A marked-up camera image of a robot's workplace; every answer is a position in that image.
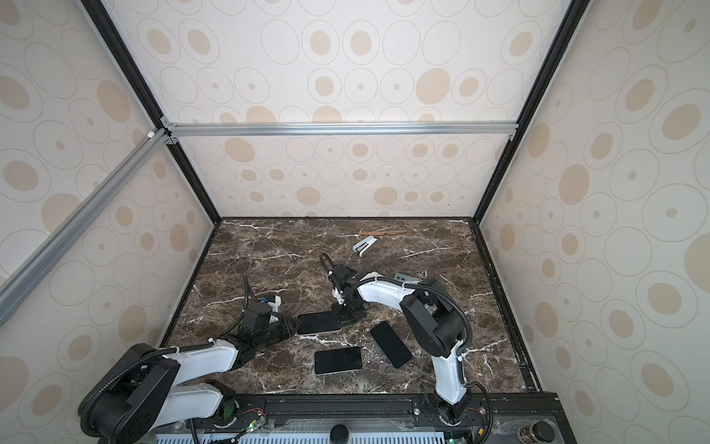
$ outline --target patterned wall panel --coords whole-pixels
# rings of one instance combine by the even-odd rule
[[[112,0],[180,123],[515,120],[568,1]]]
[[[578,442],[710,432],[710,3],[601,0],[483,223]]]
[[[156,346],[212,224],[160,149],[0,328],[0,443],[95,443],[77,407]]]
[[[186,137],[222,216],[468,216],[505,134]]]
[[[69,0],[0,6],[0,283],[152,125]]]

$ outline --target black cable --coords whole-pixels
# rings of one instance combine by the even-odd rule
[[[214,342],[208,342],[206,344],[188,345],[186,347],[170,347],[159,350],[153,350],[150,353],[144,354],[136,361],[133,361],[132,363],[126,365],[123,369],[120,369],[119,371],[115,372],[113,376],[108,378],[103,385],[99,387],[94,387],[94,391],[91,393],[91,397],[89,397],[89,400],[84,405],[84,408],[80,412],[78,412],[82,432],[85,435],[91,436],[93,438],[99,438],[102,436],[102,434],[98,430],[96,430],[90,423],[91,413],[93,412],[97,402],[99,402],[99,399],[109,390],[109,387],[112,387],[115,383],[123,379],[123,377],[126,376],[128,373],[142,367],[150,361],[162,357],[164,354],[174,354],[178,351],[191,352],[193,350],[201,350],[213,346]]]
[[[195,429],[195,420],[190,418],[187,420],[187,422],[190,424],[190,432],[192,432],[192,440],[195,442],[195,444],[200,444],[200,439],[197,437],[197,430]]]
[[[483,384],[477,381],[471,383],[471,387],[478,387],[481,393],[484,394],[484,398],[486,400],[486,413],[488,414],[488,420],[485,424],[486,430],[484,430],[484,434],[481,435],[480,440],[474,439],[474,444],[483,444],[488,439],[488,436],[491,434],[491,429],[493,428],[493,409],[491,408],[491,400],[488,397],[488,391],[486,390],[486,387],[484,387]]]
[[[239,317],[235,319],[235,321],[230,324],[229,327],[220,336],[227,335],[229,334],[229,332],[234,330],[236,326],[241,323],[241,320],[244,319],[244,312],[249,307],[249,296],[253,295],[253,291],[251,291],[251,287],[249,286],[249,277],[246,275],[246,273],[242,275],[242,281],[244,282],[244,306],[241,309],[241,313],[239,313]]]

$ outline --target marble surface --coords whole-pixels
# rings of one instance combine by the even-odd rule
[[[363,258],[355,255],[352,246],[364,238],[356,233],[379,229],[408,233],[380,237]],[[481,257],[462,220],[226,220],[169,345],[204,342],[223,331],[241,312],[245,272],[257,295],[278,292],[281,311],[287,316],[329,310],[334,299],[318,260],[321,251],[336,264],[346,262],[353,269],[384,276],[440,276],[474,331],[474,347],[465,356],[468,380],[481,381],[492,392],[524,391]],[[392,367],[370,336],[369,329],[382,320],[392,325],[414,355],[400,369]],[[314,352],[353,345],[362,348],[362,370],[323,376],[313,372]],[[211,377],[242,394],[420,393],[422,388],[434,391],[435,385],[431,358],[414,339],[405,318],[376,304],[365,319],[339,332],[295,336],[258,353],[241,369]]]

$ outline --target phone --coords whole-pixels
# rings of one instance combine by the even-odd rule
[[[370,334],[396,369],[412,359],[412,353],[386,320],[372,327]]]
[[[297,316],[297,319],[301,321],[301,326],[297,331],[299,335],[331,333],[340,330],[340,324],[332,311],[301,313]]]
[[[315,374],[351,372],[362,368],[360,347],[322,350],[313,354]]]

